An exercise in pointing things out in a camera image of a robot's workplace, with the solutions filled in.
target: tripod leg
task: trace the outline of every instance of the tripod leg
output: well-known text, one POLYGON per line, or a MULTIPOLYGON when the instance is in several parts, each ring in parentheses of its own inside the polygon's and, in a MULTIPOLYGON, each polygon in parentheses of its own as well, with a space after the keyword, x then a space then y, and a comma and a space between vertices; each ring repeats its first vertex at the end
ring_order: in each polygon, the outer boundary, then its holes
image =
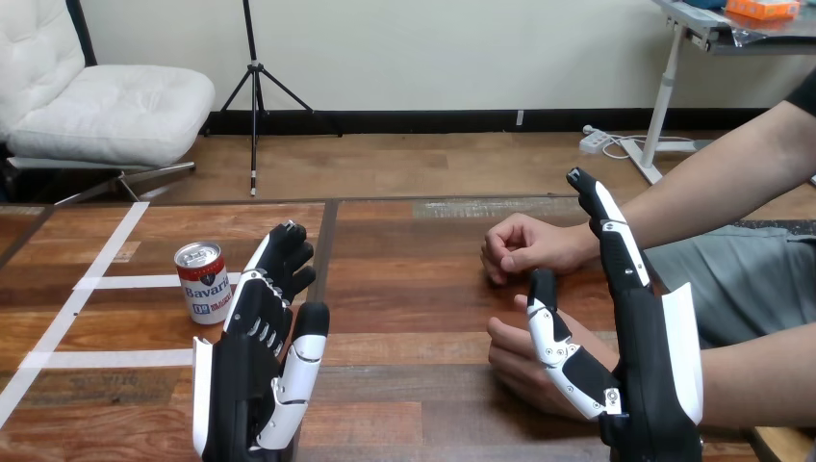
POLYGON ((263 72, 264 75, 266 75, 269 78, 269 80, 274 82, 275 85, 280 87, 281 90, 285 91, 286 94, 289 95, 293 100, 297 101, 297 104, 299 104, 300 106, 303 106, 303 109, 305 109, 306 111, 309 111, 309 114, 319 118, 320 121, 322 121, 324 123, 327 122, 328 125, 331 126, 332 131, 335 133, 335 135, 337 135, 338 138, 343 135, 343 132, 340 130, 340 126, 338 126, 337 123, 333 119, 328 118, 328 117, 324 117, 324 116, 320 115, 319 113, 316 113, 314 109, 310 108, 308 104, 303 102, 303 100, 298 98, 296 94, 292 93, 289 89, 287 89, 286 86, 281 84, 278 79, 274 78, 274 76, 272 74, 270 74, 268 70, 261 69, 261 72, 263 72))
POLYGON ((255 196, 255 162, 258 154, 258 100, 257 88, 260 84, 260 77, 257 72, 252 72, 252 167, 249 173, 249 194, 255 196))
POLYGON ((227 108, 229 107, 229 105, 232 104, 232 100, 235 99, 235 95, 237 95, 239 90, 241 90, 241 87, 243 87, 243 83, 246 82, 246 79, 249 78, 249 74, 251 74, 251 73, 252 73, 251 70, 249 70, 249 69, 246 70, 246 73, 243 75, 243 78, 241 79, 240 82, 238 82, 238 86, 235 87, 234 90, 232 90, 232 94, 230 94, 230 97, 229 97, 229 99, 227 99, 226 104, 224 104, 224 107, 221 108, 222 111, 226 111, 227 108))
POLYGON ((264 109, 264 96, 261 93, 261 77, 258 76, 257 72, 255 75, 257 76, 255 79, 255 99, 258 101, 258 111, 261 113, 261 117, 263 117, 267 111, 264 109))

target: power strip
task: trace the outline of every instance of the power strip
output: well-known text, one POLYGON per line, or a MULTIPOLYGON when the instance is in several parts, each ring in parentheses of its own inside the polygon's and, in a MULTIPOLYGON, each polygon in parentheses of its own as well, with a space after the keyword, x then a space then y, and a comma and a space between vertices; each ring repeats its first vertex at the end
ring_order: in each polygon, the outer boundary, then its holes
POLYGON ((593 131, 588 137, 581 140, 578 144, 578 149, 587 154, 600 154, 605 146, 612 142, 612 137, 601 130, 593 131))

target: robotic hand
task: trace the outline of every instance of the robotic hand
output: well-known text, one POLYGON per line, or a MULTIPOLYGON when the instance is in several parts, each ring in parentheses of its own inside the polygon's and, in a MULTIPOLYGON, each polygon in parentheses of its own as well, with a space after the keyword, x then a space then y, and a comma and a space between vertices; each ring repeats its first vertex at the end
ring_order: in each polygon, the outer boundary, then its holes
POLYGON ((580 168, 567 180, 600 240, 621 359, 609 372, 572 342, 557 313, 555 276, 547 269, 533 272, 527 299, 538 358, 575 408, 598 420, 611 459, 701 461, 702 371, 691 285, 655 297, 640 250, 609 191, 580 168))
POLYGON ((292 345, 290 305, 315 280, 306 229, 272 229, 244 269, 214 345, 193 339, 195 450, 205 462, 288 461, 318 377, 329 330, 323 303, 304 303, 292 345))

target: beer can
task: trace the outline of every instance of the beer can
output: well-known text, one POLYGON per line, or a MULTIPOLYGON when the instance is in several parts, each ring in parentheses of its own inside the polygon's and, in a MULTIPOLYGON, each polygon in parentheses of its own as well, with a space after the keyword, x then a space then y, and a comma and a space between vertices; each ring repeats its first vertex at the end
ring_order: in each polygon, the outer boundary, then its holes
POLYGON ((199 324, 224 321, 232 301, 221 247, 213 243, 187 244, 173 258, 190 317, 199 324))

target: tape line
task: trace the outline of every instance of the tape line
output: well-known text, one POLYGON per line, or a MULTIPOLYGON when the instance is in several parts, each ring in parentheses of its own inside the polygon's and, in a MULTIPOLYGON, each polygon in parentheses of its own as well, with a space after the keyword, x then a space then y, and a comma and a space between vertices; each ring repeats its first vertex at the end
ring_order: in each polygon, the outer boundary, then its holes
MULTIPOLYGON (((127 215, 125 215, 119 223, 119 226, 105 243, 105 246, 102 247, 102 250, 99 251, 99 254, 96 255, 93 263, 90 264, 88 271, 85 273, 85 278, 88 278, 90 281, 95 280, 98 282, 105 274, 105 271, 111 265, 116 254, 125 241, 127 241, 131 231, 136 227, 141 216, 144 215, 144 211, 147 210, 148 205, 149 202, 137 202, 131 206, 127 215)), ((71 296, 65 302, 63 308, 60 309, 57 317, 51 321, 48 330, 42 334, 42 337, 33 349, 34 352, 50 356, 50 354, 57 349, 65 333, 76 319, 75 313, 79 313, 82 310, 90 297, 90 293, 93 292, 95 287, 95 283, 90 282, 83 289, 71 293, 71 296)), ((38 360, 40 362, 44 361, 45 363, 49 361, 47 358, 39 358, 38 360)), ((0 428, 3 428, 3 425, 6 424, 14 408, 17 407, 17 404, 19 404, 23 396, 25 396, 28 389, 34 383, 39 371, 40 368, 18 369, 9 381, 9 384, 3 389, 3 393, 0 393, 0 428)))
POLYGON ((192 365, 192 348, 135 351, 30 352, 20 369, 166 368, 192 365))
MULTIPOLYGON (((228 272, 230 284, 238 284, 239 272, 228 272)), ((94 288, 102 289, 155 289, 160 287, 179 287, 181 283, 177 274, 152 274, 147 276, 106 276, 83 277, 74 286, 74 291, 94 288)))

